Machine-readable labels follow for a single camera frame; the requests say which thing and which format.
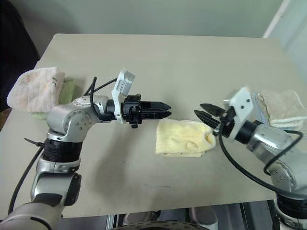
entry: black cable tie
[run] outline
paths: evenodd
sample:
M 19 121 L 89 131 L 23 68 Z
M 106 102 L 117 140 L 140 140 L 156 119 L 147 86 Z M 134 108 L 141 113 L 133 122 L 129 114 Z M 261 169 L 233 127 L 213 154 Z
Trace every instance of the black cable tie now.
M 31 144 L 34 144 L 34 145 L 36 145 L 36 146 L 38 146 L 38 147 L 44 147 L 45 145 L 44 145 L 44 143 L 42 143 L 42 142 L 35 142 L 35 141 L 33 141 L 33 140 L 30 140 L 30 139 L 28 139 L 28 138 L 24 138 L 26 141 L 28 141 L 28 142 L 30 142 Z

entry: white towel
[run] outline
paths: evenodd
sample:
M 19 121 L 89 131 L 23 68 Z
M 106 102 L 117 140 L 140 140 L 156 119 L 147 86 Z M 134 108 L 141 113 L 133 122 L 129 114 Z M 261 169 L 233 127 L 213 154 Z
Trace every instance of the white towel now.
M 63 81 L 64 73 L 57 67 L 30 70 L 18 78 L 7 104 L 27 113 L 47 113 L 59 104 Z
M 215 146 L 209 126 L 202 122 L 160 120 L 155 153 L 166 157 L 201 157 Z
M 296 127 L 307 119 L 307 110 L 293 90 L 260 92 L 258 98 L 264 103 L 273 127 Z

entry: cloth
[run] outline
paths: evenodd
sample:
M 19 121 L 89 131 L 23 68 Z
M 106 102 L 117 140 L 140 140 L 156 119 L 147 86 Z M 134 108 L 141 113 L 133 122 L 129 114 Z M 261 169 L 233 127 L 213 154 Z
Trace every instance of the cloth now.
M 258 99 L 258 92 L 251 93 L 251 98 L 254 104 L 254 115 L 256 120 L 261 121 L 265 125 L 270 125 L 267 109 L 262 101 Z
M 307 119 L 307 110 L 293 90 L 259 92 L 258 99 L 265 105 L 272 127 L 299 127 Z
M 57 67 L 33 69 L 20 75 L 11 89 L 7 104 L 28 113 L 46 113 L 59 104 L 64 73 Z
M 5 122 L 6 122 L 6 119 L 8 119 L 11 111 L 12 111 L 12 108 L 8 108 L 8 109 L 3 110 L 1 112 L 0 131 L 2 130 L 2 128 L 3 128 L 3 126 L 4 126 Z
M 201 157 L 215 146 L 209 126 L 202 122 L 160 120 L 155 153 L 166 157 Z
M 73 79 L 64 79 L 63 88 L 59 95 L 59 104 L 68 104 L 72 101 L 73 94 L 75 92 L 75 84 Z M 29 113 L 33 118 L 44 120 L 47 113 Z

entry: table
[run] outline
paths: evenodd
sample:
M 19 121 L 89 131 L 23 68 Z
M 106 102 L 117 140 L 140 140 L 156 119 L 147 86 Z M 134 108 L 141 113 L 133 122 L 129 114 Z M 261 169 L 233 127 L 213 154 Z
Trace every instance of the table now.
M 294 89 L 307 106 L 307 86 L 274 39 L 122 35 L 56 34 L 36 68 L 58 66 L 74 78 L 78 97 L 93 77 L 97 85 L 125 67 L 136 75 L 130 94 L 172 106 L 172 119 L 198 120 L 200 103 L 222 106 L 234 89 L 253 91 Z M 111 97 L 113 86 L 99 94 Z M 219 146 L 201 158 L 156 156 L 158 121 L 144 121 L 138 129 L 116 122 L 96 124 L 81 152 L 82 186 L 65 217 L 98 216 L 158 209 L 195 207 L 273 199 L 275 194 L 246 178 L 227 161 Z M 7 215 L 12 192 L 36 147 L 27 137 L 44 141 L 45 121 L 13 110 L 1 134 L 0 215 Z M 226 142 L 246 169 L 269 182 L 263 164 L 239 143 Z M 306 150 L 306 144 L 300 148 Z M 15 206 L 30 201 L 32 168 Z

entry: wall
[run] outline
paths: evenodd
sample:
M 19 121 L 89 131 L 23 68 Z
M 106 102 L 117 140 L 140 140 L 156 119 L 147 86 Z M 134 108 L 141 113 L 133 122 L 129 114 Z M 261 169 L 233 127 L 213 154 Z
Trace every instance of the wall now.
M 40 54 L 55 33 L 262 37 L 282 0 L 11 0 Z
M 269 37 L 280 40 L 307 81 L 307 0 L 292 0 Z

